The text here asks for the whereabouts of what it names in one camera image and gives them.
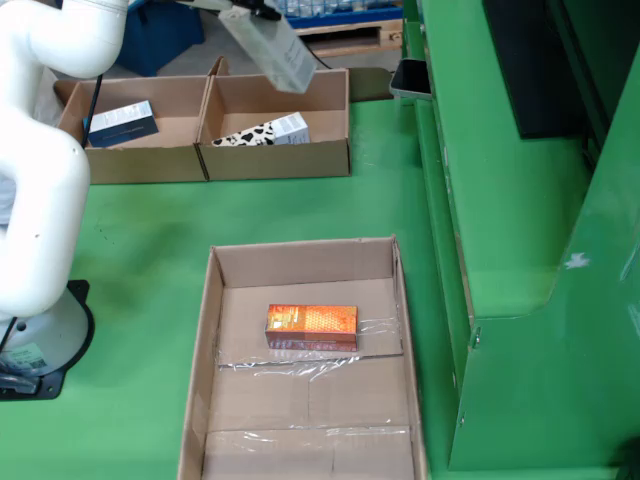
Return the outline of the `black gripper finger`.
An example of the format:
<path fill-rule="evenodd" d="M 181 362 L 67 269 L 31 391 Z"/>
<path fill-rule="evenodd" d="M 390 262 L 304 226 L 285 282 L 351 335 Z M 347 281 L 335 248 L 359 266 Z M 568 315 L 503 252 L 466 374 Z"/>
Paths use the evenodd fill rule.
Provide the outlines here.
<path fill-rule="evenodd" d="M 265 0 L 233 0 L 235 6 L 245 8 L 252 15 L 265 20 L 280 20 L 281 13 Z"/>

